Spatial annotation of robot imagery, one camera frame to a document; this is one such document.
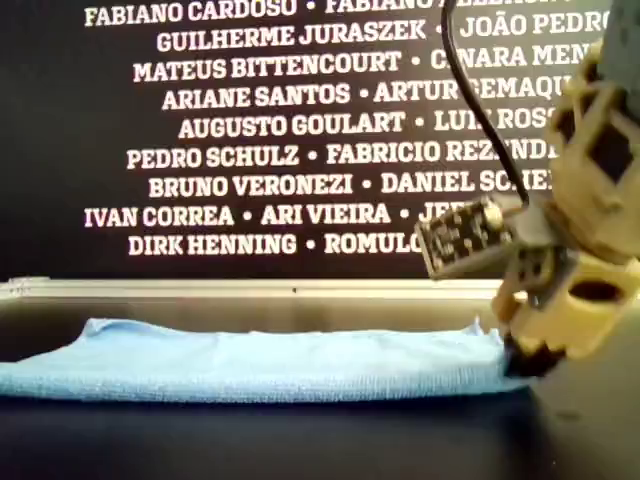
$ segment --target black backdrop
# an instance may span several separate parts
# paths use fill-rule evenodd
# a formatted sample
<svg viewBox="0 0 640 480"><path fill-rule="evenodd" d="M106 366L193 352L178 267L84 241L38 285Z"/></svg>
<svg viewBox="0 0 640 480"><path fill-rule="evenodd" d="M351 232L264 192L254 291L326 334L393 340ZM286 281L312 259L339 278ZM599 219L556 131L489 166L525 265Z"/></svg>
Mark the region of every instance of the black backdrop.
<svg viewBox="0 0 640 480"><path fill-rule="evenodd" d="M246 2L260 5L291 6L291 1L254 0ZM342 5L396 4L404 2L336 2ZM449 161L453 148L459 148L462 141L480 140L477 130L445 131L436 123L436 112L445 118L449 111L465 109L461 99L427 99L416 97L408 101L376 102L378 85L392 81L431 81L431 88L450 79L449 70L432 60L443 58L434 51L441 50L442 43L436 31L440 8L407 8L393 11L327 13L325 0L319 0L314 9L305 2L297 2L297 12L291 16L266 18L218 19L210 21L188 21L163 24L143 24L124 26L85 27L85 8L109 7L111 2L89 3L87 0L50 2L45 0L5 0L0 16L0 116L2 133L0 136L0 280L14 276L50 276L55 278L420 278L425 276L421 256L409 248L389 253L353 252L354 239L364 239L364 247L375 244L371 233L396 232L395 238L404 236L402 243L409 243L413 224L418 215L427 207L434 208L436 202L461 202L482 193L484 185L496 171L495 161L473 161L473 151L466 151L467 161ZM461 4L471 3L461 0ZM526 31L517 30L519 35L502 35L498 28L487 35L482 31L470 37L459 37L459 47L474 48L475 53L493 52L494 47L507 47L511 66L490 66L486 58L478 58L478 65L469 65L469 75L474 79L515 78L512 97L486 98L500 87L495 81L484 80L487 108L505 109L501 115L515 112L520 127L501 125L507 139L520 139L521 144L533 139L539 142L542 130L536 126L522 124L526 115L534 108L548 109L553 101L544 98L549 81L540 77L559 78L569 75L575 69L574 61L568 62L558 55L547 57L549 63L536 65L536 48L539 53L545 45L567 45L551 47L549 52L567 52L571 45L590 43L602 35L597 21L608 8L608 2L599 0L557 0L525 1L505 0L504 5L496 1L477 1L475 6L460 6L456 22L460 29L466 29L467 18L488 17L496 23L504 16L511 24L514 15L521 15L519 21L511 25L518 29L522 18L526 20ZM182 2L185 16L189 2ZM418 29L426 34L426 39L398 39L389 41L390 22L396 33L409 33L402 29L403 20L426 19L424 27ZM191 52L160 52L157 38L161 33L190 30L246 29L250 27L294 26L294 39L303 35L305 28L312 24L379 23L383 38L376 42L333 43L329 45L290 45L254 48L208 49ZM487 20L480 26L486 27ZM519 59L516 51L523 53ZM395 55L397 71L341 74L318 74L298 76L276 76L240 78L232 75L233 58L271 57L282 55L313 55L349 52L399 52ZM419 57L416 65L413 57ZM214 60L227 68L225 78L199 81L155 81L134 82L134 64L151 63L152 70L169 61ZM530 96L526 90L527 81L534 87L538 84L538 96ZM344 83L350 91L350 101L345 104L299 106L242 106L236 108L212 108L198 110L163 111L166 92L169 90L219 89L229 87L250 87L249 99L262 88L270 91L276 86ZM363 98L360 90L366 88L369 95ZM194 118L222 118L249 116L284 116L289 127L294 117L324 113L350 113L358 118L361 113L405 112L406 119L401 131L387 133L360 133L337 135L294 135L284 136L240 136L236 138L179 138L183 121ZM424 124L416 125L416 118L422 117ZM440 148L440 155L433 154L431 160L400 163L380 163L389 159L388 155L378 155L376 162L359 164L331 164L326 145L372 143L372 142L432 142L431 152ZM128 169L127 151L132 149L197 148L201 152L212 147L249 145L296 145L298 164L292 166L264 167L209 167L196 169ZM310 160L308 153L317 152L317 158ZM283 157L281 147L278 158ZM538 169L531 178L534 188L548 187L544 179L547 156L520 161L524 169ZM468 171L469 181L476 185L474 192L384 193L382 173L413 175L416 172ZM345 185L345 175L352 175L351 194L327 194L302 196L247 196L240 195L234 188L233 177L246 175L330 174L331 185L335 179ZM229 184L225 196L196 198L150 198L149 179L164 182L168 177L224 177ZM370 182L369 188L363 182ZM318 204L383 204L390 223L378 224L314 224L305 210L306 205ZM302 224L263 225L265 209L277 205L302 205ZM143 217L145 207L189 207L228 206L235 225L208 225L165 227L146 225ZM119 209L137 207L137 225L116 228L87 227L85 209ZM243 215L252 214L250 220ZM227 248L233 241L229 235L293 234L297 246L294 254L221 255L219 248L213 248L222 241ZM331 243L326 234L342 235L342 243ZM129 251L129 237L145 235L181 235L180 255L132 255ZM209 235L211 249L205 255L192 255L188 250L193 246L189 235ZM309 248L309 241L315 248ZM346 251L327 253L327 248L342 245Z"/></svg>

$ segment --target black cable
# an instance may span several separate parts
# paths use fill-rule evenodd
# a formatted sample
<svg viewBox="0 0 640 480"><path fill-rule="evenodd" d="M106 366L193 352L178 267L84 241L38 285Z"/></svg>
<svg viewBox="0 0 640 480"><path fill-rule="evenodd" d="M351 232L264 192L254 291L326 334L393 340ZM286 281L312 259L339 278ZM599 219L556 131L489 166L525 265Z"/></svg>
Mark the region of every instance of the black cable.
<svg viewBox="0 0 640 480"><path fill-rule="evenodd" d="M491 123L491 120L489 120L489 117L482 108L482 105L480 105L480 100L478 99L478 97L476 97L476 94L473 91L473 87L469 83L467 73L458 58L452 25L453 12L456 8L457 3L458 0L444 0L444 5L442 7L442 43L444 44L444 51L447 56L447 61L449 62L449 66L451 67L451 73L453 74L453 78L458 84L458 88L460 89L460 93L462 93L462 97L465 99L467 105L476 116L478 123L480 123L480 125L482 126L484 134L491 141L493 149L498 154L498 159L500 160L502 168L504 168L504 171L507 174L507 178L513 185L515 185L516 191L522 199L522 202L525 205L528 205L529 193L524 186L524 182L522 181L522 177L520 175L520 172L518 171L518 167L516 167L513 158L511 158L511 155L509 154L509 151L507 150L507 147L504 143L504 140L502 140L500 133L498 133L498 130Z"/></svg>

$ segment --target blue towel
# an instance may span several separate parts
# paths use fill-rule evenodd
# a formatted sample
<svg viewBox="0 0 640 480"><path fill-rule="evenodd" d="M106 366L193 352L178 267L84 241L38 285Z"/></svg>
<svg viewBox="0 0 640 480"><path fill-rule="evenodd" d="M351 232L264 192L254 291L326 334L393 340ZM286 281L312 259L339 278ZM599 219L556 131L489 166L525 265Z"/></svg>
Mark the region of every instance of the blue towel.
<svg viewBox="0 0 640 480"><path fill-rule="evenodd" d="M292 403L474 395L507 379L498 332L193 333L87 322L69 346L0 363L0 396L54 400Z"/></svg>

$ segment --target dark table surface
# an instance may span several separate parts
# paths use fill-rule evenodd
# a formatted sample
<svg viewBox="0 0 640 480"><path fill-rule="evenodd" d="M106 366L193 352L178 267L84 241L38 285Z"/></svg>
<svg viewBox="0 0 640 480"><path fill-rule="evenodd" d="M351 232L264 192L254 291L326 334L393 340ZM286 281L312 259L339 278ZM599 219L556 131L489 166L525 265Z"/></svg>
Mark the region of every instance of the dark table surface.
<svg viewBox="0 0 640 480"><path fill-rule="evenodd" d="M0 309L0 361L64 345L89 317L187 330L459 328L487 302L51 300ZM640 478L640 309L596 355L530 392L326 406L0 401L0 478Z"/></svg>

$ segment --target hole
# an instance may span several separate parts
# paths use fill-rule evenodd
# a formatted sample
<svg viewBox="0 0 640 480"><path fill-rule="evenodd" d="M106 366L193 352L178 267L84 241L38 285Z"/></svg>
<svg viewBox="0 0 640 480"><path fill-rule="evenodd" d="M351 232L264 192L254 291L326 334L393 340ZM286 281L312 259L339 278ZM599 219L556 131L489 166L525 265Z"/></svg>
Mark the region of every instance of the hole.
<svg viewBox="0 0 640 480"><path fill-rule="evenodd" d="M558 130L560 130L565 141L568 143L573 137L573 134L576 133L576 122L573 118L573 110L562 113L560 120L558 120Z"/></svg>
<svg viewBox="0 0 640 480"><path fill-rule="evenodd" d="M589 302L616 302L624 295L615 285L599 280L577 283L569 291L569 294L580 300Z"/></svg>
<svg viewBox="0 0 640 480"><path fill-rule="evenodd" d="M633 161L629 140L611 125L606 125L588 152L596 165L618 183Z"/></svg>
<svg viewBox="0 0 640 480"><path fill-rule="evenodd" d="M533 354L525 353L517 340L508 334L505 336L504 346L508 377L544 377L565 358L563 351L552 352L546 345Z"/></svg>

